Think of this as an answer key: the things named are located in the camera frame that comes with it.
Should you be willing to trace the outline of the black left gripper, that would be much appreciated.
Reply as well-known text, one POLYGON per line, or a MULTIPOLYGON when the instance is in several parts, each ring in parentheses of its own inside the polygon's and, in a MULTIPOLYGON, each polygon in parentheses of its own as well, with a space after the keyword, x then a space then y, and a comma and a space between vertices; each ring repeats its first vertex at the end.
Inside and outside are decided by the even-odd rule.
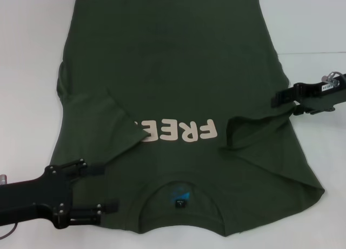
MULTIPOLYGON (((103 164, 88 164, 83 158, 63 165, 67 176, 104 174, 103 164)), ((48 166, 33 180, 1 185, 1 225, 46 219, 57 229, 69 225, 100 225, 103 215, 118 211, 118 202, 73 206, 65 173, 48 166)))

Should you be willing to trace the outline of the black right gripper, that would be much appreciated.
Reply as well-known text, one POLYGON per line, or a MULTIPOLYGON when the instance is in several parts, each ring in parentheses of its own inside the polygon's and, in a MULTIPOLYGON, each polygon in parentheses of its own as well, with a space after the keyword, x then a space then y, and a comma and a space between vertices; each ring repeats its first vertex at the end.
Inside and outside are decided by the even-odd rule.
POLYGON ((335 105, 345 102, 345 74, 330 73, 317 84, 296 83, 293 87, 277 92, 271 99, 271 107, 291 102, 299 102, 294 111, 295 116, 335 111, 335 105))

